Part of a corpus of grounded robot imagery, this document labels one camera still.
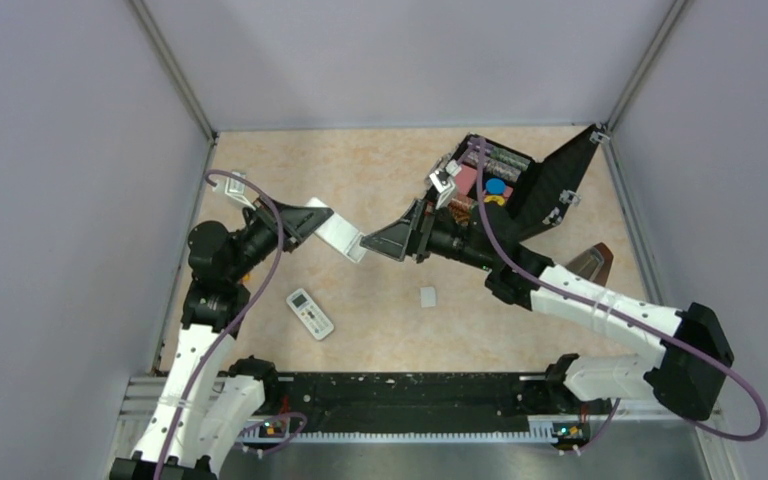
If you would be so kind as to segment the white battery cover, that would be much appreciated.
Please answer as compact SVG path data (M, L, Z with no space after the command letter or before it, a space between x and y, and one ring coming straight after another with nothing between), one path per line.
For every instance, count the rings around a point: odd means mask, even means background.
M420 288L420 306L422 308L433 308L437 305L437 292L433 286Z

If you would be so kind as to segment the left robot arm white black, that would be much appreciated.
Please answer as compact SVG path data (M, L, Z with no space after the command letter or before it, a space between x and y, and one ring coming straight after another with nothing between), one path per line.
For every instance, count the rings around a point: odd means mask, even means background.
M279 404L273 363L245 360L213 399L242 320L262 295L243 277L267 258L280 260L334 215L329 207L293 206L261 197L243 209L243 228L215 220L189 233L187 290L172 367L131 454L113 461L111 479L216 479L247 421Z

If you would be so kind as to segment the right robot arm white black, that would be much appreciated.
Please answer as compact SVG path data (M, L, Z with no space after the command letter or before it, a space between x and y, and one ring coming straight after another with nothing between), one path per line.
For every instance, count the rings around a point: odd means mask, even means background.
M660 306L617 293L523 246L515 222L495 203L471 208L467 224L414 200L403 216L361 245L396 261L438 255L487 271L484 285L505 304L560 317L632 350L615 358L568 355L546 385L549 404L572 412L584 401L652 398L685 419L710 418L734 355L708 306Z

